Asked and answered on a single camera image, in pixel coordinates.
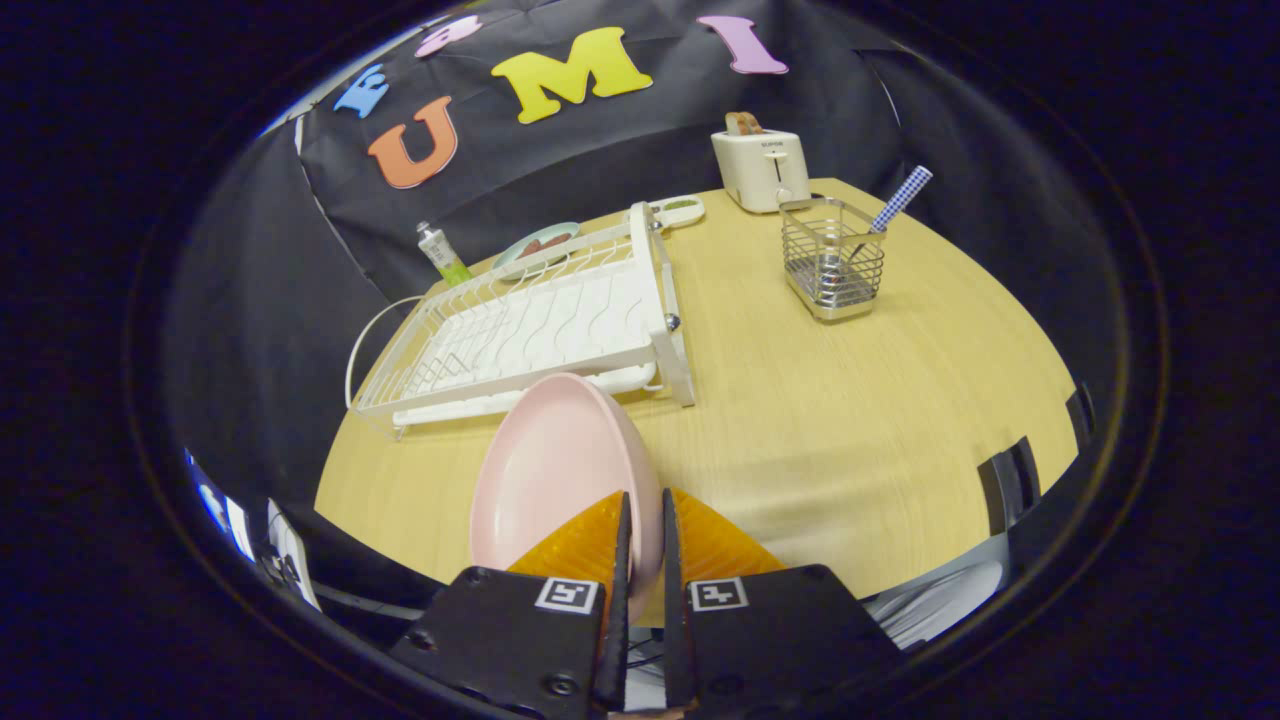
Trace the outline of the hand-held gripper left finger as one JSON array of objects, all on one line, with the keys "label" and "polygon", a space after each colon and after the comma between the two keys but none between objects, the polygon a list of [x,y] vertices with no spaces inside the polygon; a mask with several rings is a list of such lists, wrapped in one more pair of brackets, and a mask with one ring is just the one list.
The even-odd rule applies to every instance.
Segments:
[{"label": "hand-held gripper left finger", "polygon": [[630,497],[617,491],[545,538],[584,550],[584,579],[465,569],[390,650],[404,666],[534,719],[603,719],[625,706]]}]

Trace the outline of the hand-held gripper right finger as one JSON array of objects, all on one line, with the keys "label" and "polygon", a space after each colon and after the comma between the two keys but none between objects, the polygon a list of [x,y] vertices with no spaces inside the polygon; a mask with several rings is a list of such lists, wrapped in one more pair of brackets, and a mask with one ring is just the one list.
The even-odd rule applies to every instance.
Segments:
[{"label": "hand-held gripper right finger", "polygon": [[707,537],[716,514],[663,493],[666,703],[686,719],[783,719],[902,664],[902,651],[822,564],[760,570]]}]

